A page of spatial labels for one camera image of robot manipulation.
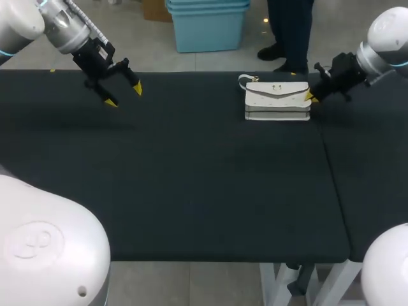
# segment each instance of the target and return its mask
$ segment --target person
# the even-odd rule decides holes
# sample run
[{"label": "person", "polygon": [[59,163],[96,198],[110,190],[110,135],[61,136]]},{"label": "person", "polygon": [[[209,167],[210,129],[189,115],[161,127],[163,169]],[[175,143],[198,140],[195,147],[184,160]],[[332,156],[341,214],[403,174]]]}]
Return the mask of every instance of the person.
[{"label": "person", "polygon": [[258,52],[263,61],[286,58],[275,71],[308,73],[307,51],[314,0],[267,0],[269,23],[276,42]]}]

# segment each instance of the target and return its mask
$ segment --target handbag strap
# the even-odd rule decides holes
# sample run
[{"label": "handbag strap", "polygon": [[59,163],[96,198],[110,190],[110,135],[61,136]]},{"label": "handbag strap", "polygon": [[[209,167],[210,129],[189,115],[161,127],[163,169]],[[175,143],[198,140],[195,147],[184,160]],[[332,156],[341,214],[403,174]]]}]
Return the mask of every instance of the handbag strap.
[{"label": "handbag strap", "polygon": [[244,79],[246,79],[246,80],[250,80],[251,82],[257,82],[257,81],[259,81],[259,77],[258,76],[253,76],[253,75],[240,75],[239,77],[238,77],[238,84],[239,84],[239,86],[243,89],[243,90],[247,90],[247,87],[246,86],[244,86],[242,83],[241,83],[241,80],[244,80]]}]

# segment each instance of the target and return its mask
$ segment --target blue plastic bin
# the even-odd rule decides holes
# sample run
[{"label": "blue plastic bin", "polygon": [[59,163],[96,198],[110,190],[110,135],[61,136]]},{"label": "blue plastic bin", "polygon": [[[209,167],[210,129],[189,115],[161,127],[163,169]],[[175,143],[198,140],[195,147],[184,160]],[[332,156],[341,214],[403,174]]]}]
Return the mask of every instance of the blue plastic bin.
[{"label": "blue plastic bin", "polygon": [[249,5],[215,10],[173,10],[177,51],[213,52],[236,50],[241,43],[242,26]]},{"label": "blue plastic bin", "polygon": [[176,10],[214,10],[214,9],[224,9],[224,8],[243,8],[244,6],[249,5],[249,0],[240,0],[227,3],[194,3],[194,4],[178,4],[174,1],[167,0],[167,8],[176,11]]},{"label": "blue plastic bin", "polygon": [[235,3],[242,0],[171,0],[172,4],[219,4],[219,3]]}]

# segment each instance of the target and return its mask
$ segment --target robotic arm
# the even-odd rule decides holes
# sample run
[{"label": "robotic arm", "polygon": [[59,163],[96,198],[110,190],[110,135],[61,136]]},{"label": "robotic arm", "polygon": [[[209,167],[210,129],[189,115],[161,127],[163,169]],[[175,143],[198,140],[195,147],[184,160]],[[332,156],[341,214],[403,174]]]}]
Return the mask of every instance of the robotic arm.
[{"label": "robotic arm", "polygon": [[85,86],[93,89],[108,105],[118,101],[99,83],[121,73],[139,94],[139,78],[129,67],[129,60],[113,62],[115,48],[72,0],[0,0],[0,65],[31,42],[45,34],[62,54],[87,75]]},{"label": "robotic arm", "polygon": [[348,90],[360,83],[370,86],[392,71],[408,78],[407,29],[408,8],[396,7],[382,13],[372,23],[367,40],[356,54],[339,54],[330,70],[319,63],[315,65],[321,80],[311,86],[309,98],[322,101],[331,93],[340,92],[350,101]]}]

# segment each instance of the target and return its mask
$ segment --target black shoe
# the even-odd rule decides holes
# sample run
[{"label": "black shoe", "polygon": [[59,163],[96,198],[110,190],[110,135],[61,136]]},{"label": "black shoe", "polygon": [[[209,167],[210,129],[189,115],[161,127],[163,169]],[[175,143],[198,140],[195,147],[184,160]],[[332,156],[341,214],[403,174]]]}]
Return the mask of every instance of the black shoe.
[{"label": "black shoe", "polygon": [[285,52],[277,43],[258,52],[258,59],[262,61],[274,61],[281,57],[285,57]]},{"label": "black shoe", "polygon": [[289,73],[296,73],[296,74],[301,74],[301,75],[308,75],[309,69],[308,67],[303,67],[303,68],[291,67],[286,61],[281,67],[275,69],[273,72],[289,72]]}]

